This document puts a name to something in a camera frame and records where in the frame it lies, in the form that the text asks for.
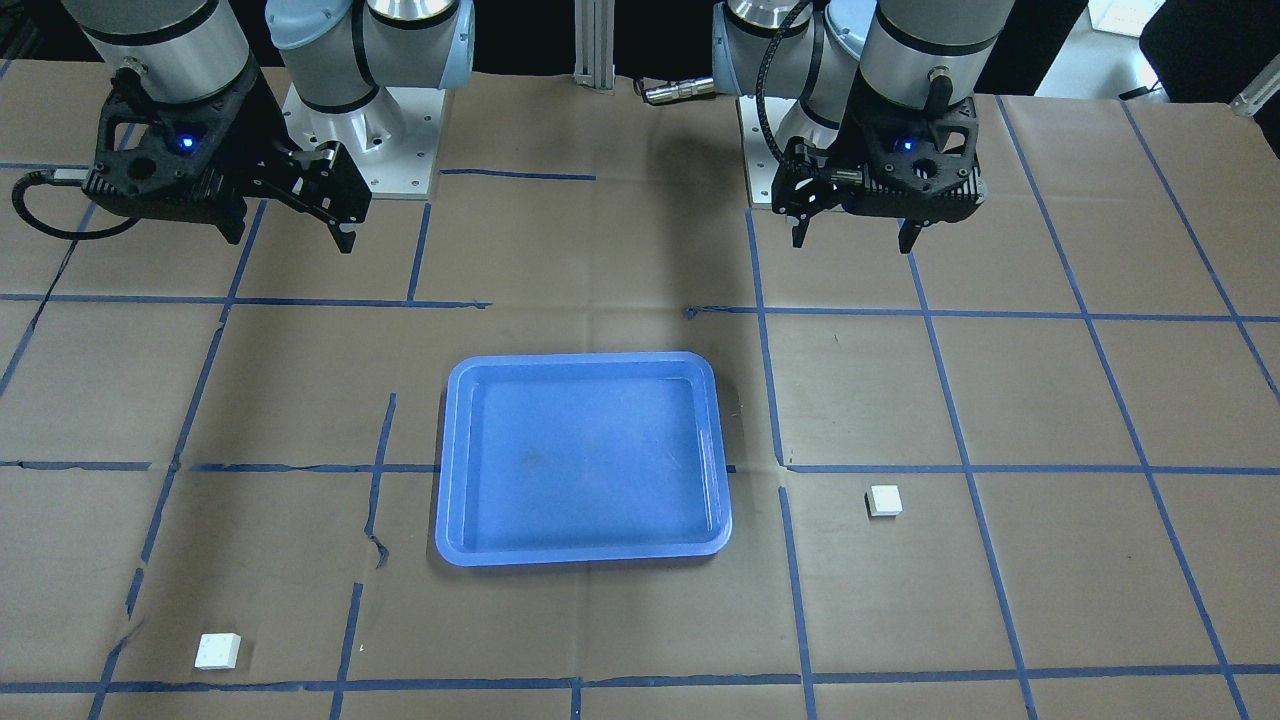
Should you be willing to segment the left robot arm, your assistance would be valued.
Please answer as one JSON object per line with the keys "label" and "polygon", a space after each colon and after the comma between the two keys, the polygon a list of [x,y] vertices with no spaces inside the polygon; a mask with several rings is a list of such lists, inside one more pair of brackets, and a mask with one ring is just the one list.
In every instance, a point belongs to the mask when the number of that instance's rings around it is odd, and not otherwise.
{"label": "left robot arm", "polygon": [[1010,1],[721,1],[712,82],[739,100],[748,196],[801,247],[823,211],[899,250],[986,201],[975,86]]}

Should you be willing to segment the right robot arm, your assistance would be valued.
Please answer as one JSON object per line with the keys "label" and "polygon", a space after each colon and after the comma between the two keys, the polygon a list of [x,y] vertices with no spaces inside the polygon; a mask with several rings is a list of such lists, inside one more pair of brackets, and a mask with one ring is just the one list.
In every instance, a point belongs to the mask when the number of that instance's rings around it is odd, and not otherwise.
{"label": "right robot arm", "polygon": [[129,229],[211,225],[248,199],[323,223],[340,252],[375,197],[430,191],[445,92],[474,68],[471,1],[269,1],[291,76],[278,102],[228,1],[69,1],[110,67],[93,163],[72,184]]}

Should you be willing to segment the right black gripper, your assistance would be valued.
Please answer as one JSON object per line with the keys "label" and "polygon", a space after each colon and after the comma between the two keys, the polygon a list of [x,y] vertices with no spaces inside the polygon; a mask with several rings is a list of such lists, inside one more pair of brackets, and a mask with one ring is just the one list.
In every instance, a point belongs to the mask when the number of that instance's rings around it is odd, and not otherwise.
{"label": "right black gripper", "polygon": [[84,193],[133,219],[214,225],[233,245],[247,202],[273,199],[319,219],[351,254],[372,193],[337,141],[302,149],[261,70],[204,100],[165,104],[134,70],[116,70],[102,105]]}

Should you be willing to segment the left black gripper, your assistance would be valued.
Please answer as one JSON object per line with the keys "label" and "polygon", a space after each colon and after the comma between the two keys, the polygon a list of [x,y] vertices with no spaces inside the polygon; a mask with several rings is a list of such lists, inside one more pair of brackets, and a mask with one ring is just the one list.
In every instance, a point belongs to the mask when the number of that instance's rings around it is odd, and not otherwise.
{"label": "left black gripper", "polygon": [[787,143],[772,210],[790,217],[794,249],[804,246],[810,218],[820,211],[901,219],[899,251],[910,255],[925,225],[961,222],[984,202],[978,131],[972,97],[940,117],[882,97],[852,97],[824,160],[799,140]]}

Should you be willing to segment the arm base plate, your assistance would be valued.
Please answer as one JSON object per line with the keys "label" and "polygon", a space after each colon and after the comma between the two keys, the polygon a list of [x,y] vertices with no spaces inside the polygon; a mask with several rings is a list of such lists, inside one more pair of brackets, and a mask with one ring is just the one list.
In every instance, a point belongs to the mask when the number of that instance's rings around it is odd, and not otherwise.
{"label": "arm base plate", "polygon": [[364,108],[326,114],[306,106],[291,86],[283,111],[297,143],[343,143],[375,199],[428,200],[448,97],[439,88],[390,87]]}
{"label": "arm base plate", "polygon": [[737,99],[742,167],[750,208],[772,209],[772,183],[778,168],[762,133],[762,126],[753,96]]}

